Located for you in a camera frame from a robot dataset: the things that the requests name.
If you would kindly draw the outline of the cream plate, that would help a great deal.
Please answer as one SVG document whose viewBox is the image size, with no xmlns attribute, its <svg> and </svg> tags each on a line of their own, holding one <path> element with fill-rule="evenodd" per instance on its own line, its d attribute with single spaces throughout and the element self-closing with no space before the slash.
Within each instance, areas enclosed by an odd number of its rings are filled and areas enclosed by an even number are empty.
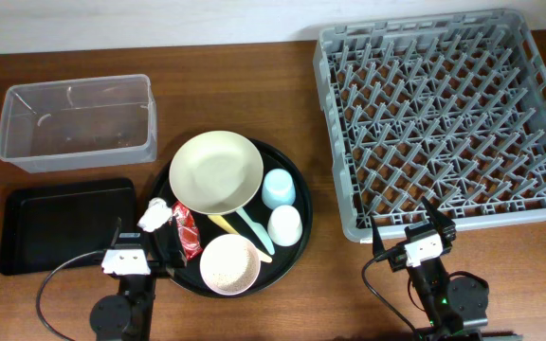
<svg viewBox="0 0 546 341">
<path fill-rule="evenodd" d="M 185 142 L 169 168 L 178 201 L 206 215 L 225 215 L 245 206 L 264 177 L 264 161 L 253 142 L 230 131 L 210 131 Z"/>
</svg>

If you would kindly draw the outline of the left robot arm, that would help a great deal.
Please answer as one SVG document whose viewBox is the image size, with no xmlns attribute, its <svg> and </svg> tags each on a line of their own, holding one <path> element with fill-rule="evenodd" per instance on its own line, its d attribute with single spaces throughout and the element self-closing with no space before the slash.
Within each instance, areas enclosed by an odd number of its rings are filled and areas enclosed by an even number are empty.
<svg viewBox="0 0 546 341">
<path fill-rule="evenodd" d="M 163 228 L 170 232 L 165 247 L 147 232 L 123 232 L 116 227 L 101 267 L 118 281 L 118 292 L 100 299 L 89 317 L 98 340 L 150 338 L 156 282 L 173 278 L 178 269 L 187 266 L 176 219 Z"/>
</svg>

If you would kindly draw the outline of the red snack wrapper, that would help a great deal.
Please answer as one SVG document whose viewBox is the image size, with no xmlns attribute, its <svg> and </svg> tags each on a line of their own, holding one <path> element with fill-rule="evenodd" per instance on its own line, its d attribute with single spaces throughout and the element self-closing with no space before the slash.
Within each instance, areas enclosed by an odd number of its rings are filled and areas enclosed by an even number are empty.
<svg viewBox="0 0 546 341">
<path fill-rule="evenodd" d="M 185 256 L 187 260 L 192 260 L 203 251 L 199 229 L 191 211 L 179 201 L 173 205 L 173 217 Z"/>
</svg>

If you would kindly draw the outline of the crumpled white tissue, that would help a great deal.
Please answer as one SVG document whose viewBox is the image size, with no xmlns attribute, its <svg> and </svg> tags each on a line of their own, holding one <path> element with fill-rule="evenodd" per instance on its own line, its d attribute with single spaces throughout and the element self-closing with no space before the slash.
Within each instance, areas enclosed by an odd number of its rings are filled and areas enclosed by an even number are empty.
<svg viewBox="0 0 546 341">
<path fill-rule="evenodd" d="M 147 209 L 138 220 L 137 226 L 143 231 L 152 233 L 167 223 L 173 216 L 173 210 L 167 202 L 159 197 L 149 201 Z"/>
</svg>

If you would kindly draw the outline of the yellow plastic knife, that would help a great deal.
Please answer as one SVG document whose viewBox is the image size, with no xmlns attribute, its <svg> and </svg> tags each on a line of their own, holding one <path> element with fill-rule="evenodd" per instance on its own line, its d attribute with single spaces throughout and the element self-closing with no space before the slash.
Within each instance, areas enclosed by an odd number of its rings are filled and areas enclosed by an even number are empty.
<svg viewBox="0 0 546 341">
<path fill-rule="evenodd" d="M 239 232 L 227 222 L 227 220 L 221 215 L 209 215 L 208 218 L 223 230 L 229 234 L 239 235 Z M 257 249 L 257 253 L 261 262 L 271 263 L 272 258 L 268 256 L 265 252 Z"/>
</svg>

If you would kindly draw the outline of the grey dishwasher rack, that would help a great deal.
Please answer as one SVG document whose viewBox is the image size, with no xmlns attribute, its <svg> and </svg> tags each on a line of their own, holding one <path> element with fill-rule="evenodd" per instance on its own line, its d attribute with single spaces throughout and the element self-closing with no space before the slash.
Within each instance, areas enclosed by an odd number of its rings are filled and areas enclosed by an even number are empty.
<svg viewBox="0 0 546 341">
<path fill-rule="evenodd" d="M 546 66 L 513 9 L 336 25 L 313 66 L 342 230 L 546 221 Z"/>
</svg>

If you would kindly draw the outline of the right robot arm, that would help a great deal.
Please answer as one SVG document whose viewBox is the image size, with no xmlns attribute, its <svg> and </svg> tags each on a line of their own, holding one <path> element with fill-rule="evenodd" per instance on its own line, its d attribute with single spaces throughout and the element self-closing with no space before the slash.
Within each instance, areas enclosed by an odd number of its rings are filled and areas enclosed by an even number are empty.
<svg viewBox="0 0 546 341">
<path fill-rule="evenodd" d="M 521 335 L 512 332 L 482 332 L 488 324 L 489 284 L 466 271 L 449 273 L 446 270 L 442 256 L 451 251 L 456 225 L 427 198 L 421 202 L 428 218 L 407 226 L 406 239 L 394 247 L 385 248 L 378 229 L 373 228 L 373 258 L 361 270 L 366 287 L 408 325 L 413 340 L 521 340 Z M 366 271 L 381 261 L 387 261 L 393 272 L 408 272 L 407 291 L 417 294 L 420 302 L 416 307 L 426 314 L 427 328 L 415 328 L 368 282 Z"/>
</svg>

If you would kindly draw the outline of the mint green plastic knife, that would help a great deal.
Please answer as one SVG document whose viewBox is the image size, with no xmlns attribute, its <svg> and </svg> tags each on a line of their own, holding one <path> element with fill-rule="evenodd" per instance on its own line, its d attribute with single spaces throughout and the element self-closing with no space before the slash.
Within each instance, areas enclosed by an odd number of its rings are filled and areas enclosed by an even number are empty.
<svg viewBox="0 0 546 341">
<path fill-rule="evenodd" d="M 240 207 L 236 210 L 236 213 L 245 221 L 245 223 L 252 229 L 258 239 L 261 241 L 269 255 L 275 254 L 275 248 L 272 240 L 270 239 L 264 226 L 260 223 L 253 221 L 246 211 Z"/>
</svg>

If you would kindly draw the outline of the black rectangular tray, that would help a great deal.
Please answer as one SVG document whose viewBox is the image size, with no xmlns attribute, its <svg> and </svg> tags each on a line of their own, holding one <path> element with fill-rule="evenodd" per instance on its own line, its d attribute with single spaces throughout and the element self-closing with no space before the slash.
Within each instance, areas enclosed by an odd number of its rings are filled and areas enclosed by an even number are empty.
<svg viewBox="0 0 546 341">
<path fill-rule="evenodd" d="M 17 189 L 6 200 L 0 273 L 51 271 L 105 249 L 118 229 L 134 227 L 136 215 L 136 191 L 128 178 Z"/>
</svg>

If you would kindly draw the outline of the clear plastic bin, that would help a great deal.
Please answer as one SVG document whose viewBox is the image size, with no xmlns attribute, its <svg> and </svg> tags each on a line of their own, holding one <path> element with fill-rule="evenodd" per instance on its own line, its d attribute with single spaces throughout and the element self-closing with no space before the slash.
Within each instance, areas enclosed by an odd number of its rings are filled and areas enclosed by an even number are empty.
<svg viewBox="0 0 546 341">
<path fill-rule="evenodd" d="M 18 84 L 6 92 L 3 162 L 39 173 L 156 158 L 156 104 L 144 74 Z"/>
</svg>

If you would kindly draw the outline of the light blue cup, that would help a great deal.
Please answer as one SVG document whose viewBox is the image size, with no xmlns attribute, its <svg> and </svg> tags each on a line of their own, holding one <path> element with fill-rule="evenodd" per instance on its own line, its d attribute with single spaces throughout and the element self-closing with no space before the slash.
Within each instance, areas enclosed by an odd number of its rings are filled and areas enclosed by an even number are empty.
<svg viewBox="0 0 546 341">
<path fill-rule="evenodd" d="M 262 200 L 275 209 L 278 206 L 292 206 L 296 200 L 296 190 L 291 174 L 284 169 L 269 171 L 263 181 Z"/>
</svg>

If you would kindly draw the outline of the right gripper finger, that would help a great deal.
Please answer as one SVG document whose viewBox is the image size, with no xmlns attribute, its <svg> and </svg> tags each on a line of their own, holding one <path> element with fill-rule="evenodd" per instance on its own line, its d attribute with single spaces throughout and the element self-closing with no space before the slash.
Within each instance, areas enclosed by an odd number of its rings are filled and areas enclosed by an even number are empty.
<svg viewBox="0 0 546 341">
<path fill-rule="evenodd" d="M 384 243 L 382 242 L 378 226 L 375 219 L 371 218 L 372 223 L 372 245 L 373 245 L 373 257 L 379 259 L 386 251 Z"/>
<path fill-rule="evenodd" d="M 443 237 L 455 237 L 455 223 L 445 214 L 439 211 L 426 197 L 423 197 L 421 199 L 421 202 L 426 209 L 429 220 L 434 225 L 438 233 Z"/>
</svg>

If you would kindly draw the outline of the white cup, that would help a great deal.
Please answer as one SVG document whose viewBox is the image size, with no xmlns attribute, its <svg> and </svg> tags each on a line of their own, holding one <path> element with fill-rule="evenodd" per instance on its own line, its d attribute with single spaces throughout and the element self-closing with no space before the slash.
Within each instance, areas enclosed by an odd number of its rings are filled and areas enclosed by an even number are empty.
<svg viewBox="0 0 546 341">
<path fill-rule="evenodd" d="M 276 207 L 269 218 L 267 232 L 273 243 L 279 246 L 291 246 L 302 235 L 301 217 L 293 206 Z"/>
</svg>

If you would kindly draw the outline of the pink bowl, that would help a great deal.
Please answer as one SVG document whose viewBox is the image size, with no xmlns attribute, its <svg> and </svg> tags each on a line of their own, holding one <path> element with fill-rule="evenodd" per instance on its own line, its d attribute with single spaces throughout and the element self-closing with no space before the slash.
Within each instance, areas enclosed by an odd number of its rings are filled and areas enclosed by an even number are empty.
<svg viewBox="0 0 546 341">
<path fill-rule="evenodd" d="M 247 238 L 226 234 L 206 246 L 199 270 L 202 280 L 214 293 L 236 296 L 254 284 L 260 274 L 261 260 Z"/>
</svg>

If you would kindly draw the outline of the round black tray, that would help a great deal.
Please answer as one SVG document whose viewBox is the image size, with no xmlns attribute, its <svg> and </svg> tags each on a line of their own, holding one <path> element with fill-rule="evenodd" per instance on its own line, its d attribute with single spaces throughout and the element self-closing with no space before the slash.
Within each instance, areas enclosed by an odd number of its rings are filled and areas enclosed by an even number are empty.
<svg viewBox="0 0 546 341">
<path fill-rule="evenodd" d="M 250 138 L 254 145 L 259 150 L 264 161 L 264 174 L 274 169 L 283 169 L 290 173 L 292 176 L 296 199 L 293 207 L 300 214 L 302 223 L 302 235 L 300 239 L 290 246 L 279 246 L 274 244 L 275 254 L 272 255 L 272 261 L 270 263 L 261 262 L 261 270 L 259 276 L 255 282 L 245 292 L 237 296 L 223 296 L 213 292 L 203 281 L 200 273 L 200 259 L 201 254 L 188 260 L 187 266 L 184 268 L 174 269 L 174 276 L 171 281 L 184 289 L 196 293 L 200 296 L 217 297 L 217 298 L 232 298 L 239 296 L 248 296 L 255 294 L 270 285 L 277 282 L 280 278 L 286 275 L 288 271 L 294 266 L 294 264 L 300 259 L 310 237 L 312 222 L 313 222 L 313 204 L 311 195 L 304 181 L 302 174 L 296 165 L 278 149 L 266 144 L 254 138 Z M 155 178 L 154 186 L 150 191 L 148 200 L 156 197 L 164 199 L 168 205 L 175 204 L 177 199 L 172 192 L 169 183 L 169 169 L 171 160 L 169 160 L 158 176 Z M 245 210 L 247 215 L 255 222 L 267 225 L 272 210 L 269 209 L 261 200 L 262 194 L 259 189 L 255 198 L 253 198 L 246 206 Z M 223 228 L 215 224 L 206 215 L 191 212 L 193 219 L 195 220 L 196 227 L 200 234 L 200 244 L 205 250 L 205 247 L 215 238 L 227 234 Z M 245 221 L 236 213 L 231 213 L 224 216 L 226 221 L 236 229 L 242 236 L 249 239 L 255 246 L 265 252 L 265 249 L 255 235 L 255 233 L 248 227 Z M 158 228 L 150 236 L 151 249 L 154 252 L 154 258 L 159 259 L 163 255 L 163 251 L 168 246 L 170 232 L 174 232 L 175 225 L 165 224 Z"/>
</svg>

